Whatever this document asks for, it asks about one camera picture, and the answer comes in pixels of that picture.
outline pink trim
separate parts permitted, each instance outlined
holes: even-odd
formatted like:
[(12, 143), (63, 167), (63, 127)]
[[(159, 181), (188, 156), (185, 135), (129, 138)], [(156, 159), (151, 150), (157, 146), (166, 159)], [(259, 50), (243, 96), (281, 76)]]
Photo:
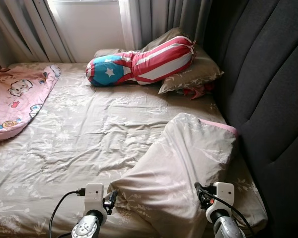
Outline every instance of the pink trim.
[(225, 125), (222, 123), (217, 123), (217, 122), (213, 122), (213, 121), (209, 121), (209, 120), (203, 120), (203, 119), (200, 119), (200, 121), (204, 122), (205, 124), (214, 125), (214, 126), (222, 128), (224, 130), (228, 130), (228, 131), (232, 132), (236, 138), (238, 138), (237, 130), (233, 126)]

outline folded blanket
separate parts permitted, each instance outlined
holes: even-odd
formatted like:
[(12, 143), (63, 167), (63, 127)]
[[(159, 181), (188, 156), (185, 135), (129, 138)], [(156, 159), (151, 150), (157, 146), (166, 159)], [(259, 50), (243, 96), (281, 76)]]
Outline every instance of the folded blanket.
[(235, 128), (180, 113), (108, 193), (116, 207), (137, 212), (163, 238), (202, 237), (207, 224), (194, 183), (223, 181), (236, 142)]
[(19, 134), (35, 117), (60, 73), (57, 65), (43, 72), (20, 66), (0, 71), (0, 141)]

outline bed sheet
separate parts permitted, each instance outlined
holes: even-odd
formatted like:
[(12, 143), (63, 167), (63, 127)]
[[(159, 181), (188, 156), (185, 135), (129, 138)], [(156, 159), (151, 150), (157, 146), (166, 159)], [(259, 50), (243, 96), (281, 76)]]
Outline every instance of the bed sheet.
[[(18, 64), (38, 70), (47, 65)], [(89, 182), (102, 182), (106, 192), (178, 113), (225, 123), (211, 95), (190, 101), (176, 93), (158, 95), (160, 85), (95, 88), (84, 75), (85, 64), (59, 66), (60, 79), (36, 118), (18, 136), (0, 142), (0, 237), (46, 237), (66, 192)], [(252, 193), (256, 187), (247, 182)], [(66, 198), (53, 221), (54, 234), (68, 232), (83, 210), (83, 197)], [(159, 236), (137, 214), (114, 209), (100, 237)]]

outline pillowcase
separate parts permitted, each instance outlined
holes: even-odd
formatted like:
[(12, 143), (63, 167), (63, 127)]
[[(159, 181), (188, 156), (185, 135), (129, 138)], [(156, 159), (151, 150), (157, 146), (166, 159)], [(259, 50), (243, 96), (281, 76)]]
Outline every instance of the pillowcase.
[(163, 80), (159, 94), (203, 85), (216, 80), (224, 73), (200, 46), (195, 45), (194, 49), (196, 57), (191, 66)]
[(115, 206), (137, 212), (164, 238), (202, 237), (208, 221), (194, 183), (223, 181), (235, 135), (231, 126), (180, 113), (108, 193), (118, 189)]
[[(169, 30), (168, 32), (164, 33), (159, 38), (151, 41), (148, 45), (146, 45), (145, 47), (143, 47), (138, 52), (150, 51), (153, 48), (161, 45), (162, 43), (164, 43), (164, 42), (166, 42), (168, 40), (171, 40), (172, 38), (174, 38), (176, 36), (186, 36), (186, 35), (184, 33), (182, 33), (182, 30), (179, 27), (172, 28), (171, 30)], [(102, 49), (102, 50), (96, 51), (96, 53), (94, 55), (94, 58), (98, 58), (98, 57), (102, 57), (102, 56), (108, 56), (108, 55), (113, 55), (113, 54), (117, 54), (117, 53), (121, 53), (121, 52), (127, 52), (127, 50), (123, 50), (123, 49)]]

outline black cable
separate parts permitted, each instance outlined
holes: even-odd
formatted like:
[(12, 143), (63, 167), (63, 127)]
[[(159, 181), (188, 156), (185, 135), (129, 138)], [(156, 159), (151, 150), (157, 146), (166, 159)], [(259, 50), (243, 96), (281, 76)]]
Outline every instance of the black cable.
[(72, 234), (71, 232), (69, 232), (69, 233), (65, 233), (65, 234), (63, 234), (63, 235), (59, 235), (59, 236), (56, 237), (56, 238), (67, 237), (67, 236), (69, 236), (69, 235), (71, 235), (71, 234)]
[(199, 189), (203, 193), (205, 193), (207, 196), (209, 196), (209, 197), (211, 197), (211, 198), (213, 198), (213, 199), (215, 199), (215, 200), (223, 203), (224, 205), (226, 205), (227, 207), (229, 207), (230, 209), (232, 209), (234, 212), (236, 212), (240, 216), (240, 218), (245, 222), (245, 224), (247, 225), (248, 229), (250, 230), (252, 236), (255, 238), (255, 233), (254, 233), (252, 227), (250, 226), (250, 224), (248, 223), (248, 221), (245, 219), (245, 217), (235, 207), (229, 205), (227, 202), (223, 201), (222, 199), (220, 199), (218, 197), (215, 197), (213, 194), (210, 194), (209, 192), (207, 192), (206, 190), (204, 190), (202, 188), (202, 186), (200, 186)]
[(59, 208), (61, 202), (63, 202), (64, 198), (66, 198), (68, 195), (70, 194), (74, 194), (74, 193), (78, 193), (78, 191), (72, 191), (72, 192), (68, 192), (67, 194), (65, 194), (61, 200), (59, 201), (59, 203), (56, 205), (53, 213), (52, 213), (52, 216), (51, 216), (51, 219), (50, 219), (50, 223), (49, 223), (49, 238), (52, 238), (52, 221), (53, 221), (53, 218), (55, 216), (55, 213), (57, 211), (57, 209)]

